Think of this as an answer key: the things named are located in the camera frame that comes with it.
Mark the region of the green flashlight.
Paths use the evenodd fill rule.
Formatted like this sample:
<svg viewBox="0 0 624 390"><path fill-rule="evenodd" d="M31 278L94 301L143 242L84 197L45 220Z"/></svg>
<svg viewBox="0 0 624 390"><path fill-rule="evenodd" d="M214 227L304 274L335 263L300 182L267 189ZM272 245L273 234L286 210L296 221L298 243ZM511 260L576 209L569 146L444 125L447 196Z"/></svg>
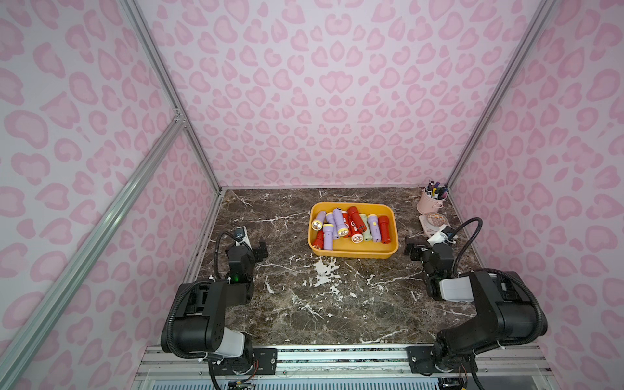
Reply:
<svg viewBox="0 0 624 390"><path fill-rule="evenodd" d="M362 235L363 235L363 239L364 241L372 241L373 237L372 237L372 233L371 233L371 229L370 229L370 224L368 222L368 217L365 213L360 213L359 214L362 222L365 225L365 230L362 231Z"/></svg>

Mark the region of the plain red flashlight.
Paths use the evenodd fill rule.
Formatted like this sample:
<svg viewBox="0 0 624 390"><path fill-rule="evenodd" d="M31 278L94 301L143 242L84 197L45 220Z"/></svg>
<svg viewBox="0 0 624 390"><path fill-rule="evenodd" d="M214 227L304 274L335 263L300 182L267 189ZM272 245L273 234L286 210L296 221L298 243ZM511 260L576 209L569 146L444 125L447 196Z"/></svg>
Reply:
<svg viewBox="0 0 624 390"><path fill-rule="evenodd" d="M324 249L324 232L322 230L316 232L315 240L312 241L312 247L316 250Z"/></svg>

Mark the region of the red flashlight white logo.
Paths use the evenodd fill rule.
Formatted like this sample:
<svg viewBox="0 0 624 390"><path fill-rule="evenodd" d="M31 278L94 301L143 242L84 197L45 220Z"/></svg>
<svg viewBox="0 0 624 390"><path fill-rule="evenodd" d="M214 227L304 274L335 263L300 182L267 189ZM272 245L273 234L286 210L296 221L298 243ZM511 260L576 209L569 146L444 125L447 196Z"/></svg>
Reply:
<svg viewBox="0 0 624 390"><path fill-rule="evenodd" d="M350 217L349 217L349 215L348 215L348 213L346 211L342 211L342 216L343 216L344 223L345 223L345 225L347 226L347 229L348 229L347 236L351 237L352 236L351 219L350 219Z"/></svg>

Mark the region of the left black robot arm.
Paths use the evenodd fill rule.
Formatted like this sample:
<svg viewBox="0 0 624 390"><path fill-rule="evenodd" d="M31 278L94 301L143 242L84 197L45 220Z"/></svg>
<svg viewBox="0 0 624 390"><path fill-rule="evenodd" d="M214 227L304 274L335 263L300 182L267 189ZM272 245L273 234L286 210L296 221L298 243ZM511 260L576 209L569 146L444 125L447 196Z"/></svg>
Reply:
<svg viewBox="0 0 624 390"><path fill-rule="evenodd" d="M165 353L209 364L213 375L252 377L259 368L249 336L226 326L226 311L251 302L257 263L268 257L263 240L253 247L245 227L222 232L233 244L225 254L229 272L222 278L181 284L163 326L160 345Z"/></svg>

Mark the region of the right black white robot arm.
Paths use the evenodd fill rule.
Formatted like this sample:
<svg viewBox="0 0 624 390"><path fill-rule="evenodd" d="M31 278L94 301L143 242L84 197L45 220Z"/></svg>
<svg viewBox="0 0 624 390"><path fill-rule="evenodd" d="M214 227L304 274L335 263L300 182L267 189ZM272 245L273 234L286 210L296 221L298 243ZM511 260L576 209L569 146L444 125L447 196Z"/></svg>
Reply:
<svg viewBox="0 0 624 390"><path fill-rule="evenodd" d="M482 219L473 217L456 228L444 225L424 241L406 239L404 254L422 264L427 295L437 301L468 302L476 310L465 323L438 331L433 345L407 348L414 374L468 371L476 376L479 355L530 344L548 330L543 308L518 273L492 268L459 271L482 227Z"/></svg>

